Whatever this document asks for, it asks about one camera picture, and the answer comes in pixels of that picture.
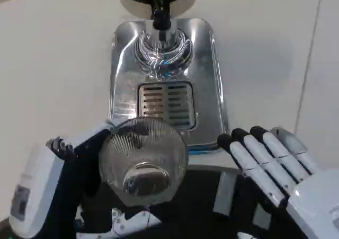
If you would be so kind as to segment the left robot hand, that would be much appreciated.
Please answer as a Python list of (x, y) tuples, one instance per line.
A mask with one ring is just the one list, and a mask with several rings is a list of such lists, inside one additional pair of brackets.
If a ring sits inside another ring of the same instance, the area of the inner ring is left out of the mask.
[(117, 121), (108, 119), (76, 141), (63, 137), (33, 147), (12, 198), (9, 225), (17, 238), (123, 238), (161, 224), (149, 211), (127, 219), (111, 208), (108, 231), (85, 232), (76, 217), (84, 194), (101, 182), (99, 150)]

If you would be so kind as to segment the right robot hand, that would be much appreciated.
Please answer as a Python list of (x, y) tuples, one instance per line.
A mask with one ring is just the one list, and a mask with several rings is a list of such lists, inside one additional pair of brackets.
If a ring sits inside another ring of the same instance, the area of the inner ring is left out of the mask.
[(322, 170), (295, 134), (253, 126), (222, 134), (217, 143), (306, 238), (338, 238), (338, 169)]

